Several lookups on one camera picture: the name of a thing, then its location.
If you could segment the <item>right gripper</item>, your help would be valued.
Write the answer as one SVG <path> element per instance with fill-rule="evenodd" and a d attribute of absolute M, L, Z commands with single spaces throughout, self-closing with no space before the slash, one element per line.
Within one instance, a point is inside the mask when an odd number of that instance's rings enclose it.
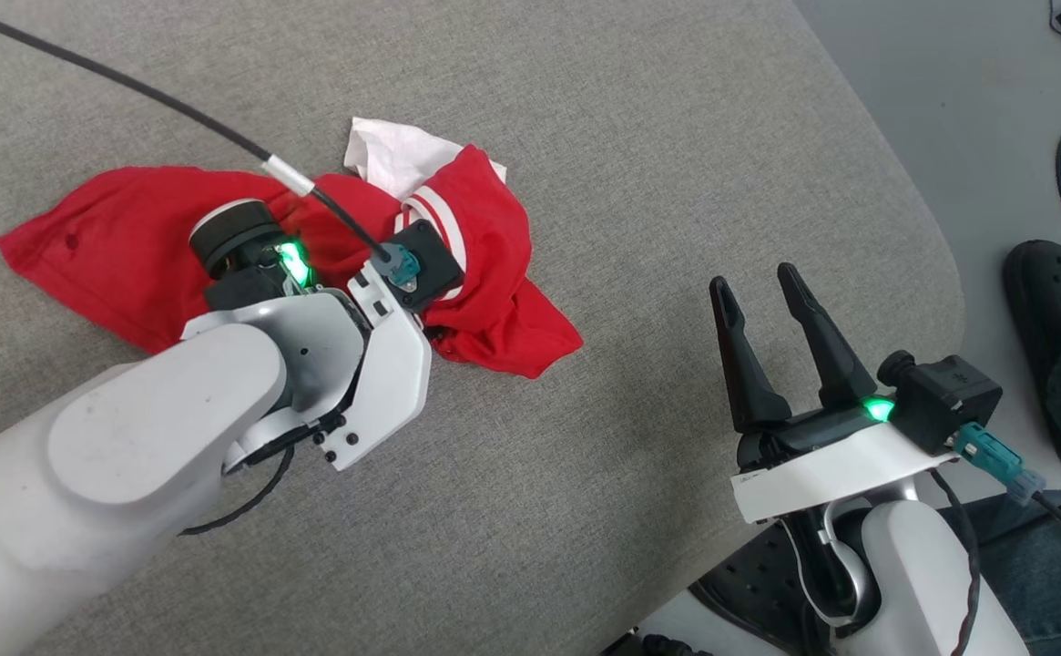
<path fill-rule="evenodd" d="M 927 454 L 889 422 L 891 400 L 863 400 L 877 385 L 800 271 L 781 262 L 777 280 L 808 342 L 821 405 L 830 410 L 792 416 L 752 352 L 746 316 L 729 283 L 710 280 L 731 422 L 740 433 L 740 473 L 731 478 L 731 490 L 745 522 L 825 506 L 952 460 L 949 448 Z"/>

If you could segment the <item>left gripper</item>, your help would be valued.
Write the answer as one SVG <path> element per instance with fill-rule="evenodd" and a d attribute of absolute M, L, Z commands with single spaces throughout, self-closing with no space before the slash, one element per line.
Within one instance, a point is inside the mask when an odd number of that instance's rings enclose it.
<path fill-rule="evenodd" d="M 202 217 L 189 247 L 209 276 L 207 311 L 189 321 L 189 336 L 251 325 L 286 369 L 281 397 L 228 448 L 226 472 L 301 441 L 343 470 L 424 410 L 432 349 L 393 286 L 392 262 L 371 258 L 346 288 L 323 284 L 301 238 L 256 198 Z"/>

